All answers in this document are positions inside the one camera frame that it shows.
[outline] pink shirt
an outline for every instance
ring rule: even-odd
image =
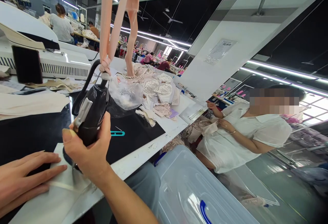
[[[145,56],[145,59],[144,59],[143,62],[148,63],[151,60],[153,60],[153,56],[149,53],[147,56]]]

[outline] machine vent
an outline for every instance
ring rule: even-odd
[[[76,76],[85,76],[85,77],[88,76],[88,70],[86,69],[72,68],[67,66],[41,63],[41,69],[43,73],[76,75]]]
[[[9,66],[12,69],[16,69],[12,58],[0,57],[0,65]]]

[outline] blue-green clip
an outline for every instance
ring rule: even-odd
[[[124,136],[125,132],[123,132],[123,131],[111,131],[110,134],[112,136]]]

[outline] hand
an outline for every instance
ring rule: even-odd
[[[236,129],[234,128],[234,126],[228,122],[227,120],[224,119],[219,119],[218,120],[218,124],[224,128],[225,130],[227,130],[229,133],[232,133],[234,131],[236,131]]]
[[[209,109],[211,109],[211,110],[216,109],[216,104],[215,104],[215,103],[212,103],[212,102],[210,102],[210,101],[206,101],[206,103],[207,103],[207,107],[208,107]]]
[[[111,139],[110,114],[105,113],[99,131],[99,139],[92,145],[85,147],[82,140],[71,129],[63,129],[63,142],[65,152],[79,166],[82,173],[88,177],[98,188],[106,185],[106,177],[110,166],[106,161],[106,154]]]
[[[28,176],[42,164],[58,163],[61,158],[50,152],[36,152],[0,166],[0,218],[26,201],[49,190],[45,183],[67,169],[61,165]]]

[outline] fingernail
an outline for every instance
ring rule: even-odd
[[[70,129],[67,129],[67,128],[64,128],[62,130],[62,134],[63,134],[63,141],[64,142],[70,141],[73,138],[73,136],[76,135],[76,133],[73,130],[70,130]]]

